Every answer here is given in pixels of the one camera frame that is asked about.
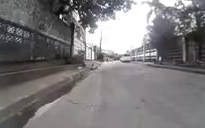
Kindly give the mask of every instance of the fence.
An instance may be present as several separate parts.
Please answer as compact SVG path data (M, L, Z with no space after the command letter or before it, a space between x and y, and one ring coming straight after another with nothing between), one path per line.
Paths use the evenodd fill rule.
M0 62L48 60L69 55L70 45L66 42L0 18Z

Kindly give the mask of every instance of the white car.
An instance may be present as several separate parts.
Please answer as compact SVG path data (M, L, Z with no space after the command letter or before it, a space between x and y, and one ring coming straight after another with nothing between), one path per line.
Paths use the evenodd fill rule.
M120 61L121 62L131 62L132 58L131 58L130 54L124 54L124 56L122 56L120 58Z

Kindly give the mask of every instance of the tree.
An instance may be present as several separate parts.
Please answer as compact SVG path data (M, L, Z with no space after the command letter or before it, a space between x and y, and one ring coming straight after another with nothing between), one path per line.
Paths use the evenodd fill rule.
M174 34L174 25L170 20L163 17L156 17L153 25L148 27L149 42L156 48L158 55L167 58L168 52L177 47L177 37Z
M115 19L116 11L124 12L131 9L133 0L48 0L57 15L77 12L84 28L97 28L97 21Z
M201 60L202 50L205 43L205 0L188 0L185 5L183 0L176 0L175 7L166 7L159 0L147 2L151 7L148 13L165 17L175 26L175 35L185 37L187 40L196 42L198 47L198 60Z

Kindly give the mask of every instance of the asphalt road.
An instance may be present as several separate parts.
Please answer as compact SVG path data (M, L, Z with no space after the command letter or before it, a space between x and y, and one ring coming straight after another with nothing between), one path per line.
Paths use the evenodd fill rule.
M205 128L205 75L105 63L25 128Z

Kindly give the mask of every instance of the curb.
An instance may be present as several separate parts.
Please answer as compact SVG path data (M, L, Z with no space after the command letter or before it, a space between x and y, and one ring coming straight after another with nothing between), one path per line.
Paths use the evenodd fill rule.
M22 113L24 113L25 110L32 110L32 109L38 109L41 106L54 101L57 99L57 95L64 95L71 91L71 89L75 86L75 83L78 82L81 79L86 78L92 70L90 69L84 69L79 71L79 73L74 74L73 76L70 76L69 78L65 78L62 81L59 81L58 83L45 88L39 92L36 92L35 94L32 94L30 96L27 96L23 99L20 99L16 103L10 105L9 107L6 107L5 109L0 111L0 127L1 125L6 125L10 120L13 120L14 118L17 118L17 116L21 116ZM56 96L52 96L53 98L51 100L48 100L47 97L55 94Z
M203 69L195 69L195 68L185 68L180 66L167 66L167 65L158 65L158 64L147 64L147 66L155 67L155 68L166 68L166 69L173 69L197 74L205 75L205 70Z

